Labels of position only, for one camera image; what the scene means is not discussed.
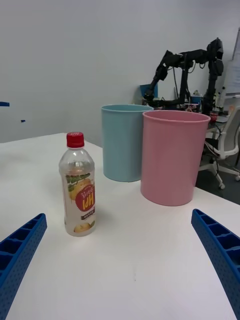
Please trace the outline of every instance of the trash can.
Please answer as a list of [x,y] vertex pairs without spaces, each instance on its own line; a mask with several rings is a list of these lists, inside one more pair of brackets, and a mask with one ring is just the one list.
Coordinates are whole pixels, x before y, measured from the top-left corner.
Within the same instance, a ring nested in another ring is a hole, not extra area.
[[141,179],[143,112],[152,107],[113,104],[101,108],[103,173],[115,181]]
[[186,111],[143,114],[141,193],[164,206],[193,198],[210,117]]

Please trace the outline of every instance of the whiteboard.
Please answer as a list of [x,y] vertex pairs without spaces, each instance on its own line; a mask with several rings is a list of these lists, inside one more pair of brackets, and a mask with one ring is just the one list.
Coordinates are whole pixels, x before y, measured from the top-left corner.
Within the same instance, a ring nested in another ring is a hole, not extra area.
[[240,95],[240,58],[228,62],[224,86],[226,96]]
[[240,95],[240,28],[237,32],[232,61],[229,61],[227,65],[224,87],[226,97]]

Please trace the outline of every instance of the pink bin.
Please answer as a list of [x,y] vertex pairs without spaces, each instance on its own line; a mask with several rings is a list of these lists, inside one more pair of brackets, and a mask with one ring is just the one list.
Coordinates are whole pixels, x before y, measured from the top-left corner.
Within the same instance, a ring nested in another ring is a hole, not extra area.
[[210,117],[186,111],[143,113],[141,193],[164,206],[193,198]]

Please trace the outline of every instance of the wheel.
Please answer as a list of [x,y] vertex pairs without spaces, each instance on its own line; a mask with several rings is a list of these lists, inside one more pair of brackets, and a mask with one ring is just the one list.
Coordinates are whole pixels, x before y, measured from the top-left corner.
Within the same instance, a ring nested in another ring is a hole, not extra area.
[[220,184],[219,189],[221,189],[221,190],[225,189],[225,184],[223,184],[223,183]]

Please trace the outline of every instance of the office chair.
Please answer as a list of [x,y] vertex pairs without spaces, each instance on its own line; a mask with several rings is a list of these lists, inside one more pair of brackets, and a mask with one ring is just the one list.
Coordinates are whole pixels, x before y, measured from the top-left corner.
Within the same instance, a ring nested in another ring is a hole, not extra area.
[[239,152],[238,136],[240,132],[240,106],[235,107],[228,118],[222,132],[217,139],[206,138],[205,146],[212,154],[212,160],[208,164],[200,166],[198,171],[210,170],[219,182],[219,188],[224,189],[225,185],[219,172],[235,175],[235,180],[240,181],[240,172],[218,165],[217,160],[224,160]]

